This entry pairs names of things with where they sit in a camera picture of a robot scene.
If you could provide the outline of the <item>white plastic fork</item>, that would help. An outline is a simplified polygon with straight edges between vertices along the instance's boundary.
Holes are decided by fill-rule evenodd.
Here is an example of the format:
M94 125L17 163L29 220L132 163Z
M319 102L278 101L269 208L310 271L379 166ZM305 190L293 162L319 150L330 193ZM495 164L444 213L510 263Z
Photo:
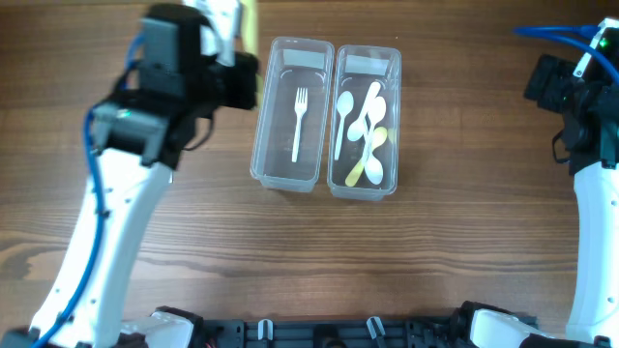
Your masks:
M305 116L307 110L308 110L308 89L299 87L297 89L295 103L294 103L294 112L296 114L296 126L295 126L292 155L291 155L291 160L293 162L296 162L298 160L302 121L303 121L303 117Z

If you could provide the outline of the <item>yellow plastic fork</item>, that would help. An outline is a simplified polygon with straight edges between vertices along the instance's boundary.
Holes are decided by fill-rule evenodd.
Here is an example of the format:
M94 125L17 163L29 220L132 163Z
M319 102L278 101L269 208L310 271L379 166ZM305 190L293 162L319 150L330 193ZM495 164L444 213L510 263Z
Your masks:
M256 0L241 0L242 20L241 20L241 37L243 42L242 55L242 71L247 76L246 81L249 81L250 73L254 74L251 87L254 90L254 110L261 107L263 99L263 77L260 74L258 60L258 9Z

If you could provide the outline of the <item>white plastic spoon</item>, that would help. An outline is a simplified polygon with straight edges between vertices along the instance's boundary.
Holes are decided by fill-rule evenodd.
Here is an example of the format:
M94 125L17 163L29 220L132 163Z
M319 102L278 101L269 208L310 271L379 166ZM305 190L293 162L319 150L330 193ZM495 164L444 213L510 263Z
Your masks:
M383 165L376 158L373 152L384 144L387 138L387 130L384 127L379 127L373 131L371 149L368 155L368 159L365 164L365 173L369 179L369 181L378 185L382 182L383 179Z
M366 97L364 99L361 111L358 118L350 125L347 131L347 139L351 142L356 142L362 137L365 137L368 132L368 126L366 124L366 116L368 114L368 108L372 101L378 96L380 92L381 84L378 81L372 81L368 87Z
M351 92L344 91L338 98L337 113L339 114L339 127L336 139L334 159L338 160L341 152L341 144L343 140L343 129L345 126L345 118L354 107L354 97Z
M373 133L376 125L380 123L386 114L386 101L383 97L376 97L368 109L368 118L369 118L369 130L368 130L368 138L366 140L364 153L362 156L362 164L366 164L369 157L369 152L371 149L372 141L373 141Z

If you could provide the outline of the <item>yellow plastic spoon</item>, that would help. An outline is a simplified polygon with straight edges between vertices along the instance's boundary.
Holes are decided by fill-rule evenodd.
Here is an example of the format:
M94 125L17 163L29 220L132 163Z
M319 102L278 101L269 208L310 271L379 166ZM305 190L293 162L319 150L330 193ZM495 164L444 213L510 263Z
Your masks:
M376 148L382 146L386 142L387 138L388 138L387 129L384 127L379 127L373 133L374 143L372 145L371 150L375 150ZM356 163L356 165L352 168L350 173L347 175L344 181L345 184L350 188L355 187L363 172L364 172L364 165L362 164L362 161L359 160Z

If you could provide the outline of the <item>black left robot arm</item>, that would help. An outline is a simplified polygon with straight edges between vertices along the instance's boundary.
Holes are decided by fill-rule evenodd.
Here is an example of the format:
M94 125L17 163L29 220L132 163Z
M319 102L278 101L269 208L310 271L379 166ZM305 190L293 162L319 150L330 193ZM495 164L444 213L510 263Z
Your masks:
M199 119L258 102L257 6L186 1L151 6L123 73L83 123L89 171L61 269L26 328L5 347L202 347L203 321L160 307L125 321L131 273L146 227Z

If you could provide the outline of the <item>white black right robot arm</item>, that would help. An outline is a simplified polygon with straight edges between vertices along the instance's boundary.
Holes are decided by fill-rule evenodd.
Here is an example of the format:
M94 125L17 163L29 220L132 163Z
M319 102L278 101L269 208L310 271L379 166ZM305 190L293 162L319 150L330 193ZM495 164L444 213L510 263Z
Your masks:
M578 62L540 57L524 96L561 115L574 179L579 237L575 296L557 339L494 306L464 303L452 317L451 343L470 347L615 347L618 344L618 21L523 26L523 37L582 51Z

